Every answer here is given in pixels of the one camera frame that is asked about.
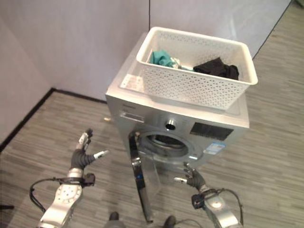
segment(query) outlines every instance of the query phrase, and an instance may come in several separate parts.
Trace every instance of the sticker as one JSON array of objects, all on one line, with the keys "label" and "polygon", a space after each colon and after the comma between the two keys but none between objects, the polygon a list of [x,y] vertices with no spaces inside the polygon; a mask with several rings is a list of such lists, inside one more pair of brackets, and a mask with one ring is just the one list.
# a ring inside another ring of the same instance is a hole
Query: sticker
[{"label": "sticker", "polygon": [[143,78],[140,76],[134,76],[127,74],[122,83],[120,84],[120,87],[123,89],[130,89],[137,92],[143,93]]},{"label": "sticker", "polygon": [[225,147],[226,145],[221,142],[213,142],[206,150],[204,150],[204,153],[215,155],[221,150],[223,150]]}]

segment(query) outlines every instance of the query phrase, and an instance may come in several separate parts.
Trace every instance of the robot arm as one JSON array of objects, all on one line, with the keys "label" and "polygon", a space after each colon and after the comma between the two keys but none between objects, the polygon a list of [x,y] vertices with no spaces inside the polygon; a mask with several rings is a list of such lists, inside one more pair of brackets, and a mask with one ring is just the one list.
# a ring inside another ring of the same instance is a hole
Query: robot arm
[{"label": "robot arm", "polygon": [[[96,159],[107,155],[109,151],[101,151],[91,155],[86,154],[86,149],[91,142],[90,138],[93,136],[92,132],[93,131],[91,129],[88,129],[80,137],[72,156],[71,168],[67,174],[67,177],[61,179],[53,179],[58,181],[61,185],[56,191],[53,203],[45,211],[39,223],[37,224],[37,228],[65,227],[67,225],[67,222],[72,217],[75,205],[81,199],[82,188],[94,185],[95,175],[92,173],[84,175],[84,168]],[[32,186],[30,190],[30,196],[32,195],[33,190],[34,189]]]},{"label": "robot arm", "polygon": [[[197,195],[192,196],[192,204],[194,208],[203,208],[208,217],[212,220],[215,228],[243,228],[242,205],[240,204],[237,194],[231,190],[215,190],[209,188],[206,185],[204,178],[196,169],[191,168],[189,164],[185,164],[185,166],[185,171],[192,177],[188,177],[187,179],[176,177],[174,180],[177,182],[186,183],[192,187],[195,187],[199,191]],[[219,196],[219,194],[223,191],[229,191],[236,196],[241,210],[240,222],[231,212],[230,207],[225,203],[223,198]]]}]

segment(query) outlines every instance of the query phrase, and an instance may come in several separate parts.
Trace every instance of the washing machine top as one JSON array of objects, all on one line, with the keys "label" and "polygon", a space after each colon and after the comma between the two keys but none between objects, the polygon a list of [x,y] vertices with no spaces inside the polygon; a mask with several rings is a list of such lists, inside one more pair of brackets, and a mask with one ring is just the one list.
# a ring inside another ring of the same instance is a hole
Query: washing machine top
[{"label": "washing machine top", "polygon": [[146,34],[141,36],[131,51],[117,76],[109,86],[106,93],[107,96],[178,115],[186,115],[196,119],[217,123],[229,123],[231,125],[249,128],[245,94],[227,110],[203,107],[145,94],[143,90],[143,80],[137,76],[140,69],[136,61],[137,52],[145,36]]}]

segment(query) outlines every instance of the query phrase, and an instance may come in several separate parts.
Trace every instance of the black cable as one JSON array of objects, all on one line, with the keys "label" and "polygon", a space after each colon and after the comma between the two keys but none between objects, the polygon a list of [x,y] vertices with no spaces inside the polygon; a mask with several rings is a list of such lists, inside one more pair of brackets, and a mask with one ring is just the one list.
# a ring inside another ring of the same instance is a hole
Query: black cable
[{"label": "black cable", "polygon": [[195,221],[194,219],[183,219],[181,221],[176,222],[176,225],[179,224],[179,223],[187,222],[187,221],[195,222],[196,224],[198,224],[198,226],[200,228],[203,228],[203,226],[198,221]]},{"label": "black cable", "polygon": [[241,200],[239,199],[238,195],[236,192],[234,192],[233,190],[230,190],[230,189],[220,189],[220,190],[217,190],[217,194],[221,194],[222,192],[224,191],[227,191],[227,192],[230,192],[232,195],[234,195],[236,198],[237,198],[237,202],[238,202],[238,206],[239,206],[239,210],[240,210],[240,223],[244,226],[244,215],[243,215],[243,205],[241,203]]},{"label": "black cable", "polygon": [[33,183],[29,188],[29,198],[30,200],[43,212],[46,212],[46,209],[43,207],[43,205],[36,199],[36,197],[33,195],[33,192],[35,191],[34,186],[38,183],[44,182],[44,181],[56,181],[56,178],[47,178],[47,179],[41,179]]},{"label": "black cable", "polygon": [[46,212],[46,209],[43,207],[43,205],[39,202],[38,199],[36,199],[36,197],[34,196],[33,192],[35,191],[34,189],[34,186],[36,184],[39,184],[41,182],[44,182],[44,181],[56,181],[60,184],[79,184],[79,183],[71,183],[69,181],[66,181],[65,178],[56,178],[56,177],[53,177],[53,178],[46,178],[46,179],[41,179],[41,180],[38,180],[36,181],[35,183],[33,183],[30,188],[29,188],[29,198],[30,200],[35,204],[36,207],[38,207],[43,213]]}]

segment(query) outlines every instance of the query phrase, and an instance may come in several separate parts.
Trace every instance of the cloth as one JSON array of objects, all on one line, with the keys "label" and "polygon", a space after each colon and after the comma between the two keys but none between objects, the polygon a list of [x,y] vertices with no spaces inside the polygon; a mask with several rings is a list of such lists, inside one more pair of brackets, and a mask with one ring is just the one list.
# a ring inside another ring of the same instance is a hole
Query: cloth
[{"label": "cloth", "polygon": [[238,68],[234,65],[229,66],[224,64],[219,57],[207,63],[195,66],[193,70],[203,74],[238,80]]},{"label": "cloth", "polygon": [[169,54],[164,50],[154,51],[151,55],[150,63],[165,67],[173,67],[175,64],[175,62],[171,60]]}]

